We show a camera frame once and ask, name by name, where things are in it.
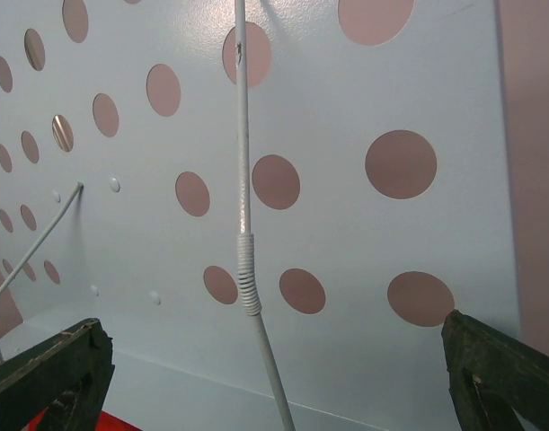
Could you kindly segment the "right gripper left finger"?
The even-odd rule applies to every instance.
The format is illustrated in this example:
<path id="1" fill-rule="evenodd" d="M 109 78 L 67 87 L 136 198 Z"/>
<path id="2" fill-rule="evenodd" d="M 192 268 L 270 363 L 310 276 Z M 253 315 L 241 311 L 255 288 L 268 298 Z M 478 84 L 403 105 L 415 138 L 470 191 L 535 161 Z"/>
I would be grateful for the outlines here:
<path id="1" fill-rule="evenodd" d="M 88 318 L 0 364 L 0 430 L 94 430 L 115 365 L 112 338 Z"/>

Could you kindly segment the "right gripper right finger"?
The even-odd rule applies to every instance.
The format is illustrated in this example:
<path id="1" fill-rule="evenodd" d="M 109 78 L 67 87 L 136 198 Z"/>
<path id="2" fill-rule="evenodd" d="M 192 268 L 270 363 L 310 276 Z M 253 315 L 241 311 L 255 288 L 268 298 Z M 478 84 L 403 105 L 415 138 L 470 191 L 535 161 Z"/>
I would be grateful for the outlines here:
<path id="1" fill-rule="evenodd" d="M 463 430 L 549 430 L 549 356 L 458 310 L 441 336 Z"/>

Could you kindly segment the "light blue music stand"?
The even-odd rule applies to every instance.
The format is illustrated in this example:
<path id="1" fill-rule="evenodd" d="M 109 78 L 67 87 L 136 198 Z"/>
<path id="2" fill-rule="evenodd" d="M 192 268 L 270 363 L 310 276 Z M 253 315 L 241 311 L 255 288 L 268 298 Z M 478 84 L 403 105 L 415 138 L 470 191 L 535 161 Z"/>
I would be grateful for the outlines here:
<path id="1" fill-rule="evenodd" d="M 246 3 L 262 318 L 299 430 L 456 430 L 441 325 L 517 335 L 493 1 Z M 279 430 L 236 286 L 231 1 L 0 1 L 5 358 L 95 317 L 104 408 Z"/>

